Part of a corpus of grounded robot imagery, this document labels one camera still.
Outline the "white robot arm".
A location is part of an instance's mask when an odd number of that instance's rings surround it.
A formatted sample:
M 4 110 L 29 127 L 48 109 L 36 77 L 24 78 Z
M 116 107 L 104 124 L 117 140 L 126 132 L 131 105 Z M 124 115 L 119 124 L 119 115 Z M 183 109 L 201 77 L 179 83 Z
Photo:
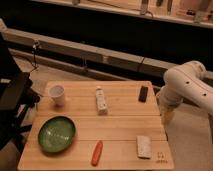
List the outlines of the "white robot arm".
M 157 93 L 157 102 L 164 125 L 174 116 L 173 110 L 183 99 L 188 99 L 208 113 L 213 143 L 213 87 L 203 81 L 205 66 L 199 61 L 189 61 L 168 69 L 163 76 L 165 85 Z

